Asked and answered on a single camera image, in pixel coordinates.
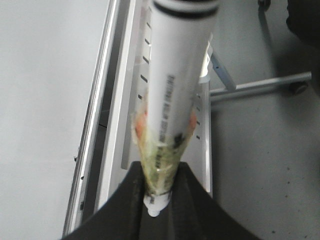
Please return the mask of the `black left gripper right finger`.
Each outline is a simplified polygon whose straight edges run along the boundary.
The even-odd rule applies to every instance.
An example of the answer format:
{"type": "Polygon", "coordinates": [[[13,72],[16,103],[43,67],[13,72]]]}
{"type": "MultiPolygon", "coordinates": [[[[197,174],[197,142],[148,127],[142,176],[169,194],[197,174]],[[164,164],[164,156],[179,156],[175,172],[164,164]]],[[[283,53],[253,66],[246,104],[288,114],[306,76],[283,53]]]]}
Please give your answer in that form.
{"type": "Polygon", "coordinates": [[[185,162],[175,175],[168,213],[161,240],[258,239],[212,199],[185,162]]]}

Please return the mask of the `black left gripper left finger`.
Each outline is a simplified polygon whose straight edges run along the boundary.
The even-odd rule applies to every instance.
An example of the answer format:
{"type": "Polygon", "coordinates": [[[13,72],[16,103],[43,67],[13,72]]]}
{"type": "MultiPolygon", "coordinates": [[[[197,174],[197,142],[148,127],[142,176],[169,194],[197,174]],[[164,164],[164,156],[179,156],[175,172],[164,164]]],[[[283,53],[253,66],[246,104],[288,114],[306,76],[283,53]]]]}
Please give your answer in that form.
{"type": "Polygon", "coordinates": [[[64,240],[138,240],[145,178],[139,161],[130,168],[112,196],[88,220],[64,240]]]}

